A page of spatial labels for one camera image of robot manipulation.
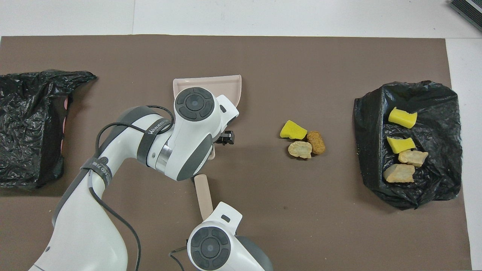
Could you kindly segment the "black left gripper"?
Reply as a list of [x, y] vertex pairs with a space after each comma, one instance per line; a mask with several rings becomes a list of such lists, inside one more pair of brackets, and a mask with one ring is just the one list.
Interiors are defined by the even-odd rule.
[[219, 137], [217, 137], [217, 139], [214, 141], [214, 144], [222, 144], [223, 146], [233, 145], [234, 141], [232, 139], [234, 139], [234, 137], [234, 131], [224, 131], [219, 135]]

